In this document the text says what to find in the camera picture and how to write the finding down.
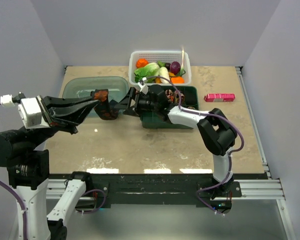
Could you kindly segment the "dark orange floral tie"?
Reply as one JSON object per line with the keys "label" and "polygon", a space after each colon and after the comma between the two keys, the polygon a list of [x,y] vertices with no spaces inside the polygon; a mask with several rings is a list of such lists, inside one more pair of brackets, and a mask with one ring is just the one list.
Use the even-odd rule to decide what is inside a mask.
{"label": "dark orange floral tie", "polygon": [[116,120],[119,115],[119,110],[115,109],[118,103],[115,100],[109,100],[108,89],[95,89],[90,93],[93,100],[98,100],[99,104],[94,107],[95,113],[105,121]]}

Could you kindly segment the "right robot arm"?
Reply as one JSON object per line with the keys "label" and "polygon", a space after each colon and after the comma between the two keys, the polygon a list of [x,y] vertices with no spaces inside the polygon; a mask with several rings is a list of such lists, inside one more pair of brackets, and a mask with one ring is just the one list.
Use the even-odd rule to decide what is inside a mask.
{"label": "right robot arm", "polygon": [[199,111],[179,106],[157,84],[146,86],[141,91],[131,87],[115,108],[134,117],[152,112],[168,124],[197,129],[205,147],[212,153],[215,180],[213,192],[223,197],[231,190],[228,181],[233,175],[231,158],[238,134],[221,110],[215,108],[212,111]]}

